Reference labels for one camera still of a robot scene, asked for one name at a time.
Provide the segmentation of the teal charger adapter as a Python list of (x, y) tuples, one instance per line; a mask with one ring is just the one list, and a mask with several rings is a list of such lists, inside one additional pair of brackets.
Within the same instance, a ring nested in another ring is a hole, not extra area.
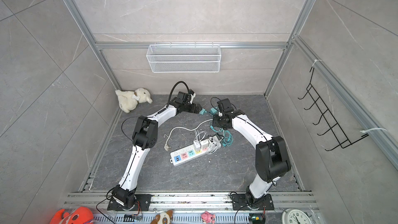
[(205, 115), (206, 113), (207, 113), (207, 111), (204, 108), (199, 112), (200, 115)]
[(209, 110), (209, 113), (210, 113), (212, 116), (215, 116), (215, 115), (218, 115), (219, 111), (218, 111), (218, 109), (212, 107), (212, 108)]

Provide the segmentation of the white black-cabled plug adapter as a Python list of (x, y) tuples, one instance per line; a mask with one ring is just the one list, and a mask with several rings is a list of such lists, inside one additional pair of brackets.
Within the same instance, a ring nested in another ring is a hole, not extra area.
[(223, 140), (224, 140), (224, 136), (222, 136), (222, 135), (219, 135), (218, 133), (216, 133), (215, 135), (213, 135), (213, 136), (208, 136), (208, 140), (209, 140), (209, 142), (211, 142), (211, 143), (222, 143), (223, 142)]

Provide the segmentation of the white charger with cable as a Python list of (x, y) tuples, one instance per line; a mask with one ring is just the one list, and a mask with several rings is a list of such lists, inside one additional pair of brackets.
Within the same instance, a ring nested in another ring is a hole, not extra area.
[(195, 133), (195, 138), (194, 138), (194, 141), (193, 141), (193, 147), (194, 147), (194, 150), (195, 150), (195, 152), (198, 152), (198, 151), (200, 151), (201, 150), (201, 141), (202, 140), (204, 140), (204, 138), (206, 137), (206, 131), (198, 131), (198, 130), (195, 130), (194, 131), (194, 133)]
[(214, 154), (221, 147), (221, 143), (214, 139), (202, 140), (200, 144), (201, 150), (209, 155)]

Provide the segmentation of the white power strip colourful sockets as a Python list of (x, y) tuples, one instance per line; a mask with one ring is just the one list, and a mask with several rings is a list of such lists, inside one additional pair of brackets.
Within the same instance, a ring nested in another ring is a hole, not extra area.
[(192, 161), (196, 158), (199, 158), (203, 155), (207, 155), (207, 153), (203, 152), (202, 150), (195, 152), (192, 144), (187, 147), (171, 152), (170, 163), (176, 167), (186, 162)]

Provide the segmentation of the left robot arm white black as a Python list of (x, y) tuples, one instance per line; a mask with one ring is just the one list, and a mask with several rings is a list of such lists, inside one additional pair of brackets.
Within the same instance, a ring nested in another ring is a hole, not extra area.
[(112, 209), (129, 211), (138, 205), (135, 196), (138, 177), (147, 154), (157, 143), (159, 126), (182, 112), (198, 114), (202, 107), (193, 103), (194, 97), (194, 91), (184, 81), (178, 81), (162, 109), (150, 116), (138, 117), (130, 137), (133, 145), (131, 157), (119, 183), (110, 190), (109, 202), (116, 204)]

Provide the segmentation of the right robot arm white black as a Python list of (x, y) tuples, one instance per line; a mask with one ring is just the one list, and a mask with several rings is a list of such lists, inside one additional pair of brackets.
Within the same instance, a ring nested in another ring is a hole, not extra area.
[(219, 113), (213, 117), (213, 125), (239, 132), (256, 150), (255, 168), (257, 175), (247, 187), (245, 206), (255, 209), (264, 203), (269, 190), (291, 170), (291, 162), (285, 140), (272, 136), (256, 124), (241, 110), (234, 108), (229, 99), (217, 102)]

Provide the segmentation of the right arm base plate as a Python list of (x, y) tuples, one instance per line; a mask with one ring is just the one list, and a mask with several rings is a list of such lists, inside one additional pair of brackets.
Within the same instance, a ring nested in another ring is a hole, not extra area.
[(275, 209), (272, 196), (264, 195), (259, 199), (255, 199), (250, 192), (238, 194), (236, 192), (229, 193), (234, 211), (273, 211)]

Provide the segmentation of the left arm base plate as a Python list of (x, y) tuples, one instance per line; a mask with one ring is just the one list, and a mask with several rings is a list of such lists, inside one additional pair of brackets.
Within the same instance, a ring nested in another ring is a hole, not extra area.
[(114, 196), (111, 197), (107, 210), (108, 211), (148, 211), (151, 203), (152, 195), (138, 194), (127, 198), (125, 204)]

